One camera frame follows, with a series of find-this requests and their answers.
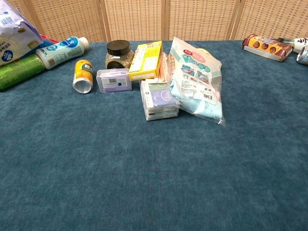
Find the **yellow box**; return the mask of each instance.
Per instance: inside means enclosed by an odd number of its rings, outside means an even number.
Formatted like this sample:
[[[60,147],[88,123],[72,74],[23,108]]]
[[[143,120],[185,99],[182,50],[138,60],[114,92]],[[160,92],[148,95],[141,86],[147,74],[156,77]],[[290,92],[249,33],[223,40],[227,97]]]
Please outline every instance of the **yellow box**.
[[[139,45],[128,72],[130,80],[158,77],[162,50],[162,41]]]

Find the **bottle cap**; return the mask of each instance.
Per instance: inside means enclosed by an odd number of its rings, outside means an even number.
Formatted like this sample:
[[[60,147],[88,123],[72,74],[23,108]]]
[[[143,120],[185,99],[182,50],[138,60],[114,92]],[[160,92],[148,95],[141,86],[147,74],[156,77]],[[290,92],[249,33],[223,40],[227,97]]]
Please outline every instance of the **bottle cap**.
[[[85,50],[89,48],[89,42],[85,37],[79,38],[79,41],[81,42],[82,46],[84,47]]]
[[[107,50],[110,55],[125,55],[130,51],[130,43],[126,40],[115,40],[107,44]]]

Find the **white bottle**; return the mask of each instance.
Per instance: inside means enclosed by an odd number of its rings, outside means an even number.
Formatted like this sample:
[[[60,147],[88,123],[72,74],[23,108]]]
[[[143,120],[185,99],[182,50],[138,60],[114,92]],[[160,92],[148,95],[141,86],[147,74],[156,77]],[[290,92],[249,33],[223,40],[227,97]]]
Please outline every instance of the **white bottle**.
[[[85,37],[71,36],[68,39],[51,46],[38,49],[36,54],[43,61],[46,69],[51,69],[69,59],[81,56],[89,47]]]

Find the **plastic bag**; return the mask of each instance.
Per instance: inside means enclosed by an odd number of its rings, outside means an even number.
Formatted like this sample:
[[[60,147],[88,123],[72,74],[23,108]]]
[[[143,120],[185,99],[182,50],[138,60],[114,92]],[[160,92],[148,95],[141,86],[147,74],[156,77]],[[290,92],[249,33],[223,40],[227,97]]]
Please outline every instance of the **plastic bag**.
[[[221,104],[221,62],[174,37],[168,56],[170,92],[181,109],[225,125]]]
[[[0,66],[43,43],[38,31],[6,0],[0,0]]]

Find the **jar of seasoning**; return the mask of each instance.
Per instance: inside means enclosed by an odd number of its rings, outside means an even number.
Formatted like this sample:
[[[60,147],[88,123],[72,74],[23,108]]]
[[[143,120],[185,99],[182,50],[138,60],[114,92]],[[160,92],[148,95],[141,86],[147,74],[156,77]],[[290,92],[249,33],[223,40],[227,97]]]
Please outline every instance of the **jar of seasoning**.
[[[126,40],[115,40],[107,44],[106,68],[130,68],[135,53]]]

